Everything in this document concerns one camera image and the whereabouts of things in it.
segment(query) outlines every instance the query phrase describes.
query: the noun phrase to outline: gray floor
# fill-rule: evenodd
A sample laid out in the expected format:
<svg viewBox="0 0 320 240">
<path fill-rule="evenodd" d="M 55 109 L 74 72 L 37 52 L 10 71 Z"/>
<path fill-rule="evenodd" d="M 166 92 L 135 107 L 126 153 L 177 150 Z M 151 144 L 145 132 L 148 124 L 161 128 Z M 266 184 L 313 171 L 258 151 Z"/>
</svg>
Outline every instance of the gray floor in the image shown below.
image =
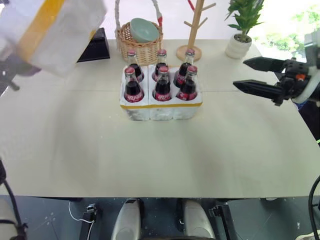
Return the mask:
<svg viewBox="0 0 320 240">
<path fill-rule="evenodd" d="M 175 227 L 176 199 L 142 198 L 145 218 L 142 235 L 181 236 Z M 119 210 L 125 198 L 84 198 L 71 203 L 76 218 L 82 216 L 86 206 L 96 203 L 102 215 L 92 228 L 91 240 L 108 240 L 111 237 Z M 212 200 L 198 199 L 207 211 Z M 81 223 L 74 221 L 68 211 L 67 200 L 18 196 L 17 204 L 22 220 L 28 223 L 29 240 L 77 240 Z M 306 197 L 232 200 L 229 203 L 239 240 L 294 240 L 311 232 Z M 219 217 L 210 219 L 218 239 L 224 240 L 223 225 Z"/>
</svg>

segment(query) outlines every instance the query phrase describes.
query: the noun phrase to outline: foam bottle holder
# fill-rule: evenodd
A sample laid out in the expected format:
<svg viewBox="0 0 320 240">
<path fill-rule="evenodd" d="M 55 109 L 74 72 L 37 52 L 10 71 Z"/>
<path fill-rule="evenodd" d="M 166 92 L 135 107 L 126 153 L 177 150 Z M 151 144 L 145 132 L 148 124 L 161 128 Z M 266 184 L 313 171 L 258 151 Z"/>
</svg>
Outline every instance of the foam bottle holder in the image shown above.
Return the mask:
<svg viewBox="0 0 320 240">
<path fill-rule="evenodd" d="M 141 67 L 144 72 L 144 80 L 140 83 L 144 91 L 144 98 L 139 102 L 126 101 L 124 94 L 126 88 L 125 74 L 122 74 L 120 90 L 120 106 L 126 111 L 129 118 L 134 121 L 167 121 L 191 119 L 202 105 L 202 93 L 199 83 L 196 84 L 197 96 L 193 100 L 184 101 L 177 98 L 179 88 L 174 84 L 174 77 L 179 67 L 169 68 L 171 99 L 168 101 L 157 101 L 153 97 L 156 81 L 152 78 L 155 65 Z"/>
</svg>

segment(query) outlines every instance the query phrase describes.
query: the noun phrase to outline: yellow stripe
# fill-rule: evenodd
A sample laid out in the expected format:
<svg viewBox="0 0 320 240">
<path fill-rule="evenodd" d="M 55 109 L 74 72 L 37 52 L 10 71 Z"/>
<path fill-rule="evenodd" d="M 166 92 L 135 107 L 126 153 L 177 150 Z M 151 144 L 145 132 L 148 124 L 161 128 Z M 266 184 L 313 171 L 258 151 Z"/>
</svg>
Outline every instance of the yellow stripe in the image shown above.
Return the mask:
<svg viewBox="0 0 320 240">
<path fill-rule="evenodd" d="M 91 39 L 94 37 L 94 35 L 96 34 L 97 30 L 92 30 L 89 36 L 89 39 L 91 41 Z"/>
<path fill-rule="evenodd" d="M 45 0 L 18 43 L 19 55 L 28 61 L 56 21 L 65 0 Z"/>
<path fill-rule="evenodd" d="M 168 104 L 168 105 L 146 105 L 146 106 L 126 106 L 120 105 L 123 109 L 158 109 L 158 108 L 186 108 L 186 107 L 199 107 L 202 105 L 202 102 L 199 103 L 178 103 L 178 104 Z"/>
</svg>

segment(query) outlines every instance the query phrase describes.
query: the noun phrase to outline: white cylinder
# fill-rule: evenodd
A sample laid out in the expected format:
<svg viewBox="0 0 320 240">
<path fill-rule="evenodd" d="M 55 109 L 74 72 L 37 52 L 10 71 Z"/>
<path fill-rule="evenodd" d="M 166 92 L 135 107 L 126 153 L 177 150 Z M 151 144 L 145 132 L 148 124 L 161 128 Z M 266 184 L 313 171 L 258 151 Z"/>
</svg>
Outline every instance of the white cylinder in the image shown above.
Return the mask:
<svg viewBox="0 0 320 240">
<path fill-rule="evenodd" d="M 241 59 L 243 58 L 252 44 L 250 42 L 240 42 L 235 39 L 235 35 L 230 38 L 230 41 L 226 47 L 225 54 L 233 59 Z"/>
<path fill-rule="evenodd" d="M 17 224 L 12 208 L 5 199 L 0 198 L 0 220 L 10 220 Z M 17 236 L 15 225 L 0 223 L 0 240 L 8 240 Z"/>
</svg>

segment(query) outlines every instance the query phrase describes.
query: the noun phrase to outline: teal bowl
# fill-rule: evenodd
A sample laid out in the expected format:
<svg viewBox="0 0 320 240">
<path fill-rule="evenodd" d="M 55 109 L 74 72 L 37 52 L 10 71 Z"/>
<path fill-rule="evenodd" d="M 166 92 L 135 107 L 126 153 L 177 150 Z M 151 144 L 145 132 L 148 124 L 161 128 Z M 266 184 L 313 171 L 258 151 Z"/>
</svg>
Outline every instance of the teal bowl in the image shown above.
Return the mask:
<svg viewBox="0 0 320 240">
<path fill-rule="evenodd" d="M 159 38 L 159 31 L 152 22 L 142 18 L 134 18 L 130 22 L 130 31 L 133 39 L 138 43 L 153 42 Z"/>
</svg>

